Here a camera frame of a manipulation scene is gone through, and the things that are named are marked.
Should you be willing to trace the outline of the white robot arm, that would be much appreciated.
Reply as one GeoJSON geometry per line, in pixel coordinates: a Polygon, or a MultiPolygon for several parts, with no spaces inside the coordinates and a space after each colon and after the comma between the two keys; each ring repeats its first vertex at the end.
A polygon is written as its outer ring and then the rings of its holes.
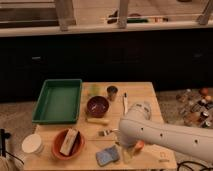
{"type": "Polygon", "coordinates": [[[118,139],[123,147],[143,140],[213,163],[212,130],[157,123],[151,120],[151,114],[148,102],[136,102],[120,118],[118,139]]]}

